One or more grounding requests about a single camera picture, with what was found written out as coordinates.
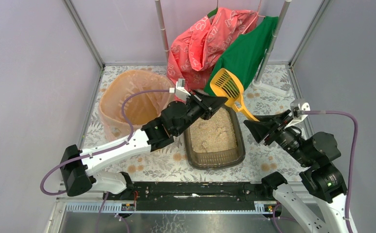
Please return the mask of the yellow litter scoop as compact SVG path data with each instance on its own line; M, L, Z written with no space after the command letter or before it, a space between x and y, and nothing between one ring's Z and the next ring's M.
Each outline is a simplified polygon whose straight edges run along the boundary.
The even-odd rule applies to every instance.
M236 113L243 114L248 120L258 121L244 103L244 87L240 80L229 70L221 68L210 81L213 93L218 97L226 97L225 105Z

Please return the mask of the grey translucent litter box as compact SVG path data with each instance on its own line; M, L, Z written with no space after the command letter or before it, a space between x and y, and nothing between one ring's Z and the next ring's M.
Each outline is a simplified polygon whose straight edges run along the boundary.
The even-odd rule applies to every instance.
M215 170L223 169L240 164L245 158L245 145L238 121L237 114L227 106L221 108L226 109L231 117L237 146L231 150L225 150L212 153L197 153L192 149L190 130L187 129L184 132L184 144L186 149L186 155L188 163L195 169L200 170Z

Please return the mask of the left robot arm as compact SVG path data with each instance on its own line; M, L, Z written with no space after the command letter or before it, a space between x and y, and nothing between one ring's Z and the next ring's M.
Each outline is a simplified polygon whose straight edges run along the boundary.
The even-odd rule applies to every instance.
M162 149L174 142L196 120L210 119L226 102L226 97L191 94L185 102L172 101L159 117L125 136L99 147L79 149L68 146L61 159L60 171L69 197L90 190L126 193L132 190L132 181L126 172L104 172L112 163Z

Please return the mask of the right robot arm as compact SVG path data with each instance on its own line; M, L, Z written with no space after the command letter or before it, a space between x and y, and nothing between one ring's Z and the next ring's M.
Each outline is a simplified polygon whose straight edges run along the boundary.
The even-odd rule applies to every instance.
M333 165L333 161L341 156L334 135L317 132L309 139L304 139L298 133L299 129L291 125L297 117L308 115L341 115L353 121L348 182L345 182L342 173ZM266 146L275 142L306 168L299 176L303 186L319 206L325 221L322 222L293 193L288 181L279 172L261 180L267 197L274 198L286 207L308 233L357 232L350 212L352 169L359 129L358 121L353 115L342 111L288 110L272 116L257 116L256 121L245 120L244 124L256 142Z

